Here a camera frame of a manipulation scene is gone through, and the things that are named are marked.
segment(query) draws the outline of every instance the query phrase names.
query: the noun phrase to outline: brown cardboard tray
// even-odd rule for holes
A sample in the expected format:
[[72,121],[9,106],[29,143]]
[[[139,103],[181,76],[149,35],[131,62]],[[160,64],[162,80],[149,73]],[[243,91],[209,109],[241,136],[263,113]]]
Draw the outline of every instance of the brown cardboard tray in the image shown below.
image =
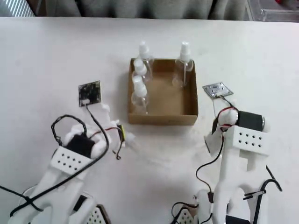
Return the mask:
[[189,84],[178,89],[172,85],[174,59],[155,59],[153,80],[146,84],[149,96],[148,115],[134,114],[131,96],[134,91],[131,59],[128,82],[128,121],[143,125],[193,125],[198,117],[195,66]]

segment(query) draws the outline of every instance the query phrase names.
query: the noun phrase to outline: red wire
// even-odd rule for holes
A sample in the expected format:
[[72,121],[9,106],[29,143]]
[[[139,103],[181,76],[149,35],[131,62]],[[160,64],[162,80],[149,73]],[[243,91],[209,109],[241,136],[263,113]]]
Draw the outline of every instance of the red wire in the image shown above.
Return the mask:
[[[111,129],[118,129],[118,130],[119,130],[119,127],[109,127],[109,128],[107,128],[107,129],[105,129],[105,131],[109,131],[109,130],[111,130]],[[89,139],[91,139],[91,138],[94,137],[96,134],[99,134],[99,133],[101,133],[101,132],[102,132],[102,131],[97,131],[97,132],[93,133],[92,136],[89,137]]]
[[[229,109],[234,109],[234,110],[236,110],[237,112],[239,112],[238,109],[235,108],[235,107],[233,107],[233,106],[226,107],[226,108],[222,109],[221,111],[219,111],[219,113],[218,113],[218,115],[217,115],[217,119],[219,118],[219,115],[220,115],[222,112],[224,112],[224,111],[226,111],[226,110],[229,110]],[[222,129],[223,127],[231,127],[231,126],[233,126],[233,125],[230,125],[230,124],[223,124],[223,125],[220,126],[220,130],[221,130],[222,132],[224,132],[223,129]]]

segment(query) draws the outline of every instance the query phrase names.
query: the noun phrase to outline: bottle cap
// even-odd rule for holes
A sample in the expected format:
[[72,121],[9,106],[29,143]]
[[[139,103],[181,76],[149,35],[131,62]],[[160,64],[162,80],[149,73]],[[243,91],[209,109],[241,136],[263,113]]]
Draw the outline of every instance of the bottle cap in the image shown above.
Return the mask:
[[145,84],[143,83],[141,76],[134,76],[133,79],[134,92],[138,97],[145,97],[148,94]]
[[141,59],[147,59],[150,57],[150,49],[146,45],[145,41],[141,41],[139,44],[139,56]]
[[137,73],[137,75],[143,76],[147,72],[145,64],[139,58],[135,59],[135,61],[134,61],[134,67],[135,67],[135,72]]
[[182,42],[180,59],[183,62],[188,62],[191,59],[191,51],[190,51],[190,46],[189,46],[188,42]]

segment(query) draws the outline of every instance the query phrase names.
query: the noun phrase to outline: clear plastic bottle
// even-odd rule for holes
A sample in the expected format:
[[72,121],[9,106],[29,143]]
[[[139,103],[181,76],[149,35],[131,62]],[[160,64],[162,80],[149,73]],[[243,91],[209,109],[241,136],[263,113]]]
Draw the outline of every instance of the clear plastic bottle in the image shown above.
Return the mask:
[[154,57],[150,54],[150,49],[146,45],[145,41],[141,41],[139,44],[139,58],[145,64],[147,70],[153,74]]
[[172,84],[175,87],[183,88],[190,81],[191,71],[194,67],[191,59],[191,51],[188,42],[182,42],[180,57],[175,61]]
[[131,97],[131,102],[134,105],[134,113],[148,114],[148,92],[142,81],[141,76],[133,77],[134,92]]
[[142,77],[144,83],[147,83],[148,81],[153,79],[152,74],[147,70],[145,64],[140,58],[135,59],[134,61],[134,68],[135,71],[132,74],[132,79],[135,76],[140,76]]

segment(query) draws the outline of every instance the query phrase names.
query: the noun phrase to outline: white table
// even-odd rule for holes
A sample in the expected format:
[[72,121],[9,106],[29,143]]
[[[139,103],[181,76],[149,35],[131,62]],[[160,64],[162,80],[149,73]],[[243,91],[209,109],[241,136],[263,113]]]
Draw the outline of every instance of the white table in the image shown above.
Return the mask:
[[[128,63],[145,40],[157,58],[175,58],[189,41],[196,64],[199,117],[192,127],[127,124]],[[144,142],[110,151],[94,168],[86,191],[104,204],[112,223],[162,224],[177,201],[199,189],[196,168],[211,160],[203,136],[214,118],[202,86],[223,81],[241,110],[271,122],[275,146],[269,167],[282,185],[269,186],[269,223],[295,223],[298,209],[299,24],[96,18],[0,18],[0,184],[18,192],[39,182],[57,147],[50,129],[69,113],[92,124],[78,107],[78,85],[102,82],[111,118]],[[97,113],[97,106],[91,110]],[[60,135],[70,121],[62,122]],[[214,187],[220,161],[201,171]],[[1,223],[18,198],[0,190]]]

